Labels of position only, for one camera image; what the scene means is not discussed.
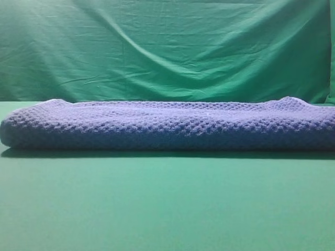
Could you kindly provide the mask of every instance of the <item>green screen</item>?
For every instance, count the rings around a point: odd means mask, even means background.
[[[0,34],[1,101],[329,95],[328,0],[2,0]]]

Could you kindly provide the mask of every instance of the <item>crochet blanket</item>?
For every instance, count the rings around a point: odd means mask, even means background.
[[[12,112],[3,144],[24,149],[334,150],[335,108],[262,103],[52,99]]]

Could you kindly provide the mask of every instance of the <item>folded blanket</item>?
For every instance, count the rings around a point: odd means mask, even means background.
[[[53,99],[12,112],[3,144],[25,149],[333,150],[335,108],[263,103]]]

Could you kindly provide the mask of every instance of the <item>blue blanket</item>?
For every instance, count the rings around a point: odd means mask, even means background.
[[[12,112],[0,136],[25,149],[333,150],[335,108],[292,97],[257,104],[53,99]]]

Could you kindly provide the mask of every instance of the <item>green fabric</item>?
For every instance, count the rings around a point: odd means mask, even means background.
[[[335,0],[330,1],[330,20],[331,20],[331,75],[330,75],[330,93],[327,102],[335,104]]]
[[[0,102],[0,120],[31,102]],[[334,251],[333,153],[22,152],[1,251]]]
[[[324,102],[329,12],[328,0],[2,0],[0,100]]]

